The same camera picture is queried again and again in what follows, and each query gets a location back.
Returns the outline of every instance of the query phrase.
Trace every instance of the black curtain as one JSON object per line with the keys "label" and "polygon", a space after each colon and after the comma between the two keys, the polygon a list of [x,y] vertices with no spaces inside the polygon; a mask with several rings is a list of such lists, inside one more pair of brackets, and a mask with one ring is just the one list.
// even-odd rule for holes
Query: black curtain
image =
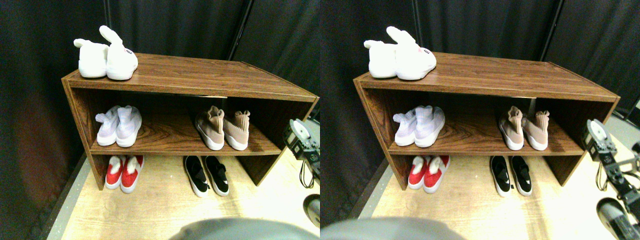
{"label": "black curtain", "polygon": [[328,55],[323,69],[327,90],[321,95],[326,106],[324,223],[357,216],[361,209],[354,209],[355,203],[368,199],[371,193],[364,189],[384,159],[352,81],[368,71],[365,40],[394,43],[385,29],[395,26],[436,52],[538,60],[555,5],[462,0],[326,3],[320,11]]}
{"label": "black curtain", "polygon": [[170,56],[225,60],[243,16],[242,1],[107,3],[110,27],[126,48]]}
{"label": "black curtain", "polygon": [[75,38],[98,40],[101,1],[0,3],[0,239],[35,238],[82,144],[60,79],[77,69]]}
{"label": "black curtain", "polygon": [[545,61],[618,94],[629,112],[640,97],[640,1],[565,1]]}

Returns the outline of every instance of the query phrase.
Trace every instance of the shelf top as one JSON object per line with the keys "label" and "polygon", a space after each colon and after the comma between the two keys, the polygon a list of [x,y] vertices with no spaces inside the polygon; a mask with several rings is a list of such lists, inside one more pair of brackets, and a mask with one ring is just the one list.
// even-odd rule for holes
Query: shelf top
{"label": "shelf top", "polygon": [[619,96],[556,64],[434,52],[438,61],[417,81],[373,78],[354,79],[362,88],[467,93],[505,97],[615,102]]}
{"label": "shelf top", "polygon": [[88,79],[75,72],[63,77],[71,88],[249,97],[314,102],[317,96],[278,76],[238,61],[136,53],[138,69],[130,80]]}

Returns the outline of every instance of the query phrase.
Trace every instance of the wooden shelf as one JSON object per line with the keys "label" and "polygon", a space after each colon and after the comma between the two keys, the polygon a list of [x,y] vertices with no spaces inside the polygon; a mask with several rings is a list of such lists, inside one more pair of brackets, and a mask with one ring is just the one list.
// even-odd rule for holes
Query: wooden shelf
{"label": "wooden shelf", "polygon": [[247,63],[136,53],[131,79],[87,79],[78,71],[63,79],[71,88],[179,93],[314,102],[314,94]]}
{"label": "wooden shelf", "polygon": [[[577,144],[587,120],[606,122],[620,97],[594,82],[553,63],[509,60],[434,52],[438,65],[417,81],[397,77],[353,80],[367,117],[402,189],[407,187],[412,155],[543,156],[564,186],[585,155]],[[399,147],[394,135],[396,113],[416,106],[444,110],[445,127],[428,148]],[[507,148],[497,117],[510,106],[521,111],[549,111],[548,147]]]}
{"label": "wooden shelf", "polygon": [[415,144],[400,147],[392,143],[389,154],[394,155],[473,155],[473,156],[579,156],[584,150],[556,124],[549,121],[548,147],[533,149],[525,139],[524,147],[514,151],[504,143],[497,119],[491,114],[445,113],[445,125],[435,143],[427,148]]}
{"label": "wooden shelf", "polygon": [[278,155],[281,151],[253,125],[249,125],[249,144],[245,150],[238,151],[225,142],[222,149],[213,151],[207,148],[186,115],[143,115],[142,127],[131,147],[116,143],[100,146],[96,141],[91,146],[92,154],[102,155],[263,156]]}
{"label": "wooden shelf", "polygon": [[603,102],[618,99],[609,90],[553,63],[442,52],[433,54],[438,65],[421,80],[376,79],[369,73],[356,80],[362,88]]}

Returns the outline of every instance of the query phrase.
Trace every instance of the beige knit sneaker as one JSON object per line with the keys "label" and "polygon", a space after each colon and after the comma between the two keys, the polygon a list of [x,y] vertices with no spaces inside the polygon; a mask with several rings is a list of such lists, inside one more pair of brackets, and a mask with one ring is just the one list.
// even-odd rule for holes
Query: beige knit sneaker
{"label": "beige knit sneaker", "polygon": [[222,129],[231,147],[240,151],[246,149],[249,144],[249,111],[237,111],[231,120],[224,118]]}
{"label": "beige knit sneaker", "polygon": [[522,129],[527,133],[527,139],[533,149],[542,151],[547,149],[549,133],[549,111],[537,112],[534,120],[522,119]]}
{"label": "beige knit sneaker", "polygon": [[511,109],[500,117],[500,132],[504,136],[504,142],[511,150],[520,150],[524,146],[524,134],[522,134],[522,112],[512,106]]}
{"label": "beige knit sneaker", "polygon": [[225,112],[211,106],[211,109],[196,116],[195,125],[205,145],[211,150],[220,150],[225,145],[225,133],[222,130],[222,120]]}

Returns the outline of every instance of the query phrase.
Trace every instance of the cable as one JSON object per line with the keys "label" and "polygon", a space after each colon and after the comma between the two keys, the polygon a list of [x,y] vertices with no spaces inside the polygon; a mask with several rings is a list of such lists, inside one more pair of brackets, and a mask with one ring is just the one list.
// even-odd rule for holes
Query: cable
{"label": "cable", "polygon": [[313,174],[311,175],[311,182],[309,182],[308,184],[305,183],[305,178],[307,176],[306,171],[305,171],[305,166],[307,165],[306,161],[302,161],[302,167],[300,167],[300,175],[298,176],[300,178],[300,183],[302,184],[302,186],[304,186],[305,188],[313,188],[314,187],[314,183],[315,181],[315,177],[313,176]]}

